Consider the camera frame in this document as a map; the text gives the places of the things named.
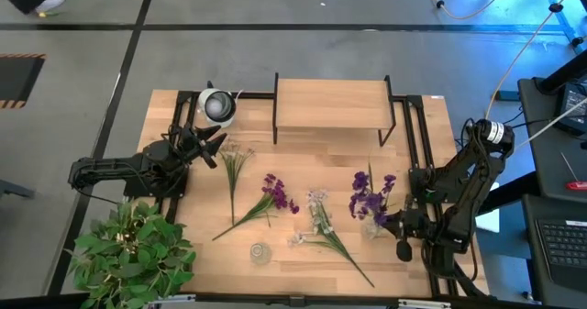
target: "small glass cup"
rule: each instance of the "small glass cup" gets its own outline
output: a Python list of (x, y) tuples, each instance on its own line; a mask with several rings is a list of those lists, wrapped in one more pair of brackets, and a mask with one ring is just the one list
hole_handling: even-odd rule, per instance
[(253, 244), (250, 247), (250, 260), (257, 265), (264, 265), (271, 261), (271, 248), (265, 243)]

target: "wooden platform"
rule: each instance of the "wooden platform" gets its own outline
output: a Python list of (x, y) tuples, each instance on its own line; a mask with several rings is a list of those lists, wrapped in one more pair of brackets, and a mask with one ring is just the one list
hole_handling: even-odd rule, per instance
[[(153, 92), (139, 149), (167, 130), (172, 121), (177, 91)], [(434, 162), (445, 164), (456, 153), (445, 101), (440, 96), (425, 96), (427, 128)], [(409, 192), (407, 171), (410, 155), (405, 123), (400, 104), (395, 105), (397, 127), (387, 144), (379, 147), (377, 137), (369, 129), (282, 129), (277, 145), (272, 144), (270, 99), (240, 99), (234, 123), (227, 129), (229, 139), (243, 149), (255, 149), (238, 180), (235, 199), (237, 218), (243, 216), (260, 199), (262, 180), (267, 172), (285, 183), (286, 192), (302, 207), (300, 214), (274, 213), (268, 227), (264, 219), (248, 222), (217, 241), (211, 239), (230, 226), (230, 200), (227, 174), (222, 160), (218, 168), (208, 169), (196, 160), (190, 172), (185, 197), (179, 202), (177, 223), (187, 225), (184, 236), (197, 251), (195, 277), (183, 292), (230, 294), (305, 294), (327, 296), (429, 297), (426, 271), (419, 256), (419, 241), (411, 239), (414, 260), (401, 262), (395, 255), (396, 241), (391, 234), (368, 240), (361, 236), (361, 221), (349, 214), (351, 183), (357, 171), (366, 171), (371, 157), (375, 187), (381, 187), (387, 173), (397, 176), (390, 202), (390, 212), (399, 209)], [(415, 110), (412, 112), (418, 157), (424, 165)], [(196, 115), (195, 124), (204, 127), (205, 119)], [(336, 252), (309, 244), (289, 248), (287, 239), (295, 230), (310, 231), (310, 216), (305, 208), (305, 195), (310, 189), (328, 189), (327, 210), (332, 223), (352, 257), (375, 284), (372, 288)], [(250, 262), (249, 248), (265, 242), (272, 250), (268, 265)], [(480, 276), (475, 282), (487, 292), (482, 259), (479, 252)], [(461, 267), (472, 275), (471, 254), (458, 257)], [(447, 292), (445, 281), (440, 289)]]
[(279, 79), (276, 126), (389, 129), (385, 81)]

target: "person's foot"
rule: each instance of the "person's foot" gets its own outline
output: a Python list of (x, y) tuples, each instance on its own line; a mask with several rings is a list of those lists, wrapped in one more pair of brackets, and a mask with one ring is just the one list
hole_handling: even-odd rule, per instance
[(40, 6), (37, 6), (35, 10), (37, 13), (44, 13), (62, 5), (63, 2), (65, 2), (65, 0), (45, 0)]

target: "concrete floor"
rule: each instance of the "concrete floor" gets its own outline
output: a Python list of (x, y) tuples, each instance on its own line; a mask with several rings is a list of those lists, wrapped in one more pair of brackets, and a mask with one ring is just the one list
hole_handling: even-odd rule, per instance
[[(445, 1), (453, 13), (463, 15), (489, 0)], [(581, 30), (584, 10), (578, 0), (569, 1), (565, 15)], [(22, 16), (0, 0), (0, 26), (134, 24), (141, 3), (68, 0), (63, 13), (40, 19)], [(548, 14), (548, 4), (498, 0), (480, 16), (459, 22), (439, 13), (430, 0), (152, 0), (146, 23), (537, 25)], [(553, 17), (549, 24), (558, 21)], [(575, 55), (564, 35), (551, 34), (537, 37), (505, 89), (514, 90), (519, 78), (548, 75)], [(129, 30), (0, 30), (0, 53), (48, 54), (27, 106), (0, 110), (0, 179), (37, 191), (32, 201), (4, 196), (0, 202), (0, 299), (45, 292), (75, 197), (66, 177), (74, 160), (91, 153), (130, 35)], [(143, 31), (105, 155), (123, 157), (136, 150), (153, 89), (199, 89), (212, 80), (228, 90), (270, 91), (275, 72), (344, 79), (382, 79), (389, 74), (395, 93), (445, 95), (456, 133), (466, 118), (483, 116), (495, 85), (528, 38), (464, 32)], [(498, 103), (492, 118), (510, 119), (518, 106)], [(518, 130), (517, 140), (522, 141), (526, 131)], [(534, 170), (530, 148), (517, 151), (508, 166), (499, 183)], [(120, 183), (100, 184), (94, 193), (119, 198), (121, 190)], [(86, 225), (110, 208), (91, 202)], [(504, 213), (502, 230), (519, 215), (512, 209)], [(525, 264), (504, 257), (494, 246), (505, 235), (508, 232), (480, 233), (487, 279), (493, 295), (521, 300), (519, 292), (527, 289), (527, 281), (519, 278)], [(511, 279), (512, 271), (521, 272)], [(69, 282), (64, 292), (73, 292)], [(232, 304), (199, 305), (228, 309)]]

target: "keyboard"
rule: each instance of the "keyboard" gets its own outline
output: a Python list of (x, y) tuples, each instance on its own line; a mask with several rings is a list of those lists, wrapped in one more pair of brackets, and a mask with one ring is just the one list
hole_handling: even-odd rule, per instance
[(587, 221), (537, 220), (550, 279), (587, 292)]

